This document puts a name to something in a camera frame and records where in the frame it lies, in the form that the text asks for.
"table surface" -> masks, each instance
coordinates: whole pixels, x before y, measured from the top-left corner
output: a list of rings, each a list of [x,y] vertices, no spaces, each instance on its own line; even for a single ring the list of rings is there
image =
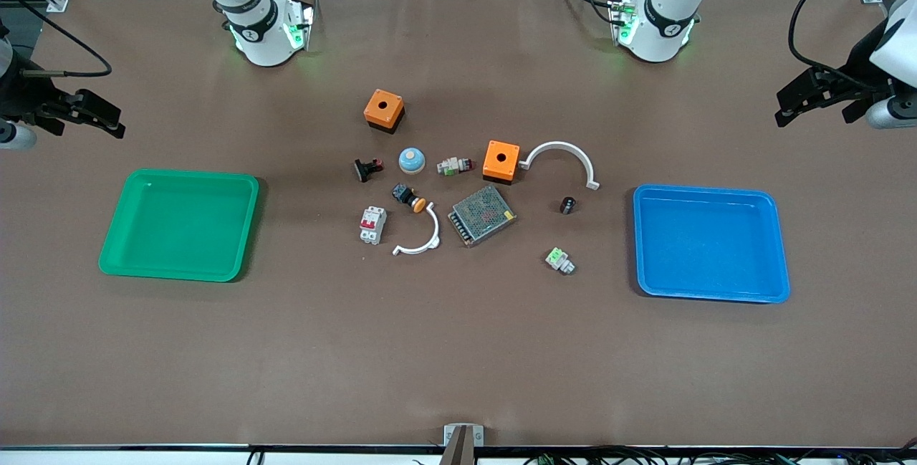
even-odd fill
[[[900,445],[917,425],[917,131],[838,109],[777,129],[800,71],[796,0],[707,0],[678,58],[634,60],[576,0],[321,0],[309,54],[245,63],[210,0],[71,0],[56,16],[111,60],[91,87],[127,138],[69,126],[0,154],[0,441],[425,443],[483,423],[488,443]],[[840,64],[880,21],[812,0],[800,47]],[[46,30],[36,61],[94,69]],[[376,87],[404,96],[371,130]],[[563,139],[513,186],[504,233],[465,249],[389,197],[452,204],[488,182],[438,177],[488,140]],[[400,149],[429,171],[403,175]],[[354,158],[387,159],[366,184]],[[137,168],[263,182],[244,275],[226,284],[109,277],[97,260]],[[633,269],[631,194],[648,183],[757,188],[779,204],[783,305],[649,298]],[[579,200],[560,216],[564,196]],[[357,238],[368,205],[383,245]],[[544,265],[562,246],[577,264]]]

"white curved handle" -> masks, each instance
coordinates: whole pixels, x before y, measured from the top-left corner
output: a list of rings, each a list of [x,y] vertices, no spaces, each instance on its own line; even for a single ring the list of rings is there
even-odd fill
[[[392,250],[393,256],[397,256],[399,253],[413,256],[416,254],[422,254],[429,249],[435,249],[437,246],[439,246],[439,218],[436,217],[436,213],[433,212],[432,201],[426,204],[426,211],[430,214],[430,217],[433,218],[433,236],[430,237],[430,240],[426,242],[426,245],[416,247],[416,249],[406,249],[400,245],[396,246],[395,249]]]
[[[580,159],[580,162],[582,162],[583,168],[586,168],[586,187],[590,188],[590,190],[597,190],[597,188],[599,188],[599,182],[594,180],[595,171],[592,169],[592,161],[589,159],[589,156],[586,155],[586,152],[582,151],[579,146],[571,145],[563,141],[549,141],[536,146],[536,148],[528,154],[525,160],[519,162],[519,168],[528,169],[532,165],[534,158],[538,157],[538,154],[545,150],[563,150],[576,155],[577,158]]]

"white circuit breaker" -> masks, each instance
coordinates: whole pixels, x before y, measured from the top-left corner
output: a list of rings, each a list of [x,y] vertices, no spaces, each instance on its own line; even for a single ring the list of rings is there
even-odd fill
[[[360,239],[363,243],[379,245],[387,216],[381,207],[369,207],[363,211],[363,220],[360,220]]]

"blue tray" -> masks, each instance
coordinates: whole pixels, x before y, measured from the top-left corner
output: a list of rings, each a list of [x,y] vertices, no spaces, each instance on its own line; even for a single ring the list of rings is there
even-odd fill
[[[777,304],[789,277],[777,204],[762,191],[645,184],[633,193],[636,273],[664,297]]]

